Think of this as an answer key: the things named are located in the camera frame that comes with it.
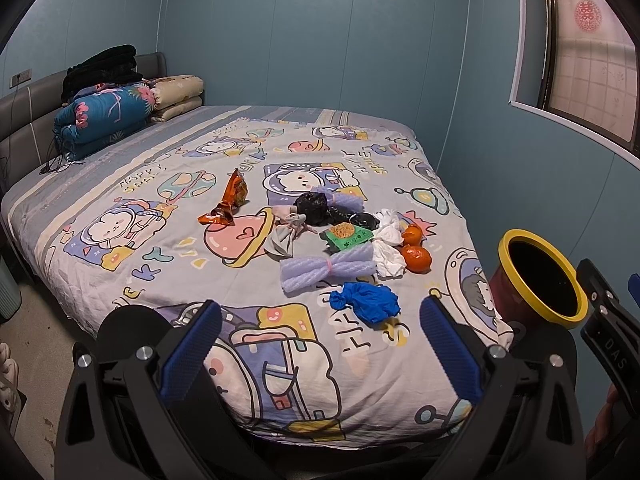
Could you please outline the cartoon space print bedsheet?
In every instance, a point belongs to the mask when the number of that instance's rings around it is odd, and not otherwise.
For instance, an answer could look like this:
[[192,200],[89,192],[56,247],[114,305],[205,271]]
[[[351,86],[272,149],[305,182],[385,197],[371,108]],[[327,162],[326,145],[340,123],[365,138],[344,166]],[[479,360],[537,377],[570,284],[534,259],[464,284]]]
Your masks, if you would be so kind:
[[[239,169],[233,226],[198,223]],[[286,294],[265,253],[273,206],[315,186],[361,196],[368,214],[415,224],[431,270],[389,278],[400,313],[379,326],[331,308],[338,278]],[[385,119],[263,106],[206,106],[11,186],[1,218],[64,312],[95,334],[113,310],[216,301],[205,360],[232,417],[265,439],[356,450],[455,430],[460,399],[420,326],[437,297],[491,346],[508,346],[465,218],[416,135]],[[173,314],[162,314],[170,323]]]

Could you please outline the orange snack wrapper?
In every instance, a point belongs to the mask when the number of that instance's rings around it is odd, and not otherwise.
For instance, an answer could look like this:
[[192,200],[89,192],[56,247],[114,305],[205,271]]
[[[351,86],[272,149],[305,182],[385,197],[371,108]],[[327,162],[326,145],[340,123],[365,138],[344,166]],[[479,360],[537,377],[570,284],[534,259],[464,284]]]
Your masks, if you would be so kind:
[[202,226],[209,224],[233,226],[233,215],[245,204],[247,195],[248,188],[242,172],[235,169],[229,177],[220,202],[208,214],[201,214],[198,217],[198,223]]

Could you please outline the wall power outlet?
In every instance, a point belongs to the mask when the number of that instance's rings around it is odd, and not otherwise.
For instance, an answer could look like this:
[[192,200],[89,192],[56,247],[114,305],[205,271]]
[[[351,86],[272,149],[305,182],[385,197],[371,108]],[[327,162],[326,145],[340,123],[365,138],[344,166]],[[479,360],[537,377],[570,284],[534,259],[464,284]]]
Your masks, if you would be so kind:
[[27,81],[32,79],[32,70],[28,68],[27,70],[22,70],[21,72],[14,74],[10,80],[10,89],[16,88],[21,84],[26,84]]

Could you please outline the black plastic bag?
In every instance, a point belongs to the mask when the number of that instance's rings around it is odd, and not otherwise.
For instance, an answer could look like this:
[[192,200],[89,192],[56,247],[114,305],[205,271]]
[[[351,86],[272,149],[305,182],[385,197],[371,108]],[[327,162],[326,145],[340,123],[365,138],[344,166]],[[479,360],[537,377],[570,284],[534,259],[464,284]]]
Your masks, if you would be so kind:
[[329,223],[328,199],[320,192],[305,192],[300,194],[294,206],[298,214],[305,217],[308,226],[326,226]]
[[332,224],[332,226],[346,222],[370,231],[374,231],[380,226],[380,220],[378,220],[378,218],[364,211],[349,211],[337,207],[330,207],[328,210],[328,218],[329,224]]

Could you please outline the blue floral folded quilt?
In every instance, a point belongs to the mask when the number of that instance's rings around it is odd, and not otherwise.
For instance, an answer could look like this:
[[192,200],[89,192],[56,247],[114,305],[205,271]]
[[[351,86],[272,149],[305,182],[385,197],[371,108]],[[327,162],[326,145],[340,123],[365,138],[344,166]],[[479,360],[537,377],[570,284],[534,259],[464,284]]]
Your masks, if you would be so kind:
[[67,160],[81,160],[142,129],[155,96],[144,82],[81,92],[56,114],[54,143]]

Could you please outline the orange tangerine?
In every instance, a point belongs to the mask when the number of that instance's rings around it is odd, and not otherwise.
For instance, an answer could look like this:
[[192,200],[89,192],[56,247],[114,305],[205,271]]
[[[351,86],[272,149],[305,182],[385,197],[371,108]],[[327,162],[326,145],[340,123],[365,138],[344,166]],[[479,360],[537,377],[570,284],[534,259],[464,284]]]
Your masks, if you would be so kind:
[[413,273],[426,273],[431,270],[432,256],[420,245],[404,245],[400,248],[406,268]]
[[409,224],[401,234],[404,246],[420,246],[423,240],[423,231],[415,224]]

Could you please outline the grey padded headboard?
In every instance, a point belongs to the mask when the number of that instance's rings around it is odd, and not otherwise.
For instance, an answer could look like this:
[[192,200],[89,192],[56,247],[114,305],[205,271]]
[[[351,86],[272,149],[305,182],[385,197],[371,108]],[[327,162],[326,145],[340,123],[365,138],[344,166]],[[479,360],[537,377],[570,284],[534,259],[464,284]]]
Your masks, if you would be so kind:
[[[137,72],[142,81],[156,79],[167,74],[166,60],[161,53],[136,55]],[[63,79],[66,72],[59,72],[37,81],[1,100],[1,192],[6,193],[12,185],[27,176],[32,170],[47,172],[47,164],[60,156],[54,143],[53,123],[56,114],[70,104],[61,102]],[[93,93],[101,88],[123,87],[116,84],[96,84],[80,90]]]

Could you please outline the yellow-rimmed red trash bin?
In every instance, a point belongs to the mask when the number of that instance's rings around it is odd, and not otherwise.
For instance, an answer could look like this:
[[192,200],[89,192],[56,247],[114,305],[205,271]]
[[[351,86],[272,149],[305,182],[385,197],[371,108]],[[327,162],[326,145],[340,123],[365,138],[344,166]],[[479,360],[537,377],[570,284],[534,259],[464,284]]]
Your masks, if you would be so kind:
[[506,322],[572,330],[588,313],[574,266],[548,240],[526,230],[510,229],[499,240],[498,268],[489,286]]

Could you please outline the window with frosted glass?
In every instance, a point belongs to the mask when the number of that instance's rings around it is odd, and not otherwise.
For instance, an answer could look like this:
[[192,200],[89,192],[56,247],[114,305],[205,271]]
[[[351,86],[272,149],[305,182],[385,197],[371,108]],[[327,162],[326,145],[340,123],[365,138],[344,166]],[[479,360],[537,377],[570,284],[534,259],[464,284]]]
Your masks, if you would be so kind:
[[518,0],[512,106],[639,163],[639,50],[606,0]]

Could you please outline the grey pink cloth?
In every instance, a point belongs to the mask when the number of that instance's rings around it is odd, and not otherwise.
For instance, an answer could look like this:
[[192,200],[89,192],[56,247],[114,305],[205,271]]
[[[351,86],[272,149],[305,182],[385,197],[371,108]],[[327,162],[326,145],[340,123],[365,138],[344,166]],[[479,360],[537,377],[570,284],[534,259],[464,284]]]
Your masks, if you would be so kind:
[[314,229],[308,226],[307,217],[296,206],[273,206],[271,210],[274,223],[265,240],[265,253],[276,259],[292,258],[294,240],[303,232],[314,232]]

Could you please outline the beige folded blanket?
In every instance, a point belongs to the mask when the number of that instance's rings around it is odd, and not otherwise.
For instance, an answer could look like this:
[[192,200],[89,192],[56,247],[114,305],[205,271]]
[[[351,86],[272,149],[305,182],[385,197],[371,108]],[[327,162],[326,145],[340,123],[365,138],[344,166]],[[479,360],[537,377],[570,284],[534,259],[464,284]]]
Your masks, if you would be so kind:
[[195,75],[179,75],[152,80],[155,104],[152,122],[168,122],[203,105],[204,81]]

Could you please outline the black clothing pile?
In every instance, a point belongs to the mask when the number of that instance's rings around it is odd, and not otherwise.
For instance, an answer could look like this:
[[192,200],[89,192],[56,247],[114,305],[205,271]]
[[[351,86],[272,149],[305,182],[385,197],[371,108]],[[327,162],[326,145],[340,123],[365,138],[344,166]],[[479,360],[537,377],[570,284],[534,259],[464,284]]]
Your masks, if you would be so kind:
[[137,72],[137,49],[132,44],[108,48],[88,60],[66,70],[63,79],[61,102],[68,104],[85,88],[96,84],[132,84],[142,81]]

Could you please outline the green snack packet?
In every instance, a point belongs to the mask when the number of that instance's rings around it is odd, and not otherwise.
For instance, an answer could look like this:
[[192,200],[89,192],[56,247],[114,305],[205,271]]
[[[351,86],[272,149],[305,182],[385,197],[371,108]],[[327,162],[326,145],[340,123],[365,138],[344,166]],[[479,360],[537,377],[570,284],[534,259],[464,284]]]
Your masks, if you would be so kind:
[[320,237],[328,244],[330,252],[342,252],[372,240],[373,233],[362,226],[342,222],[322,231]]

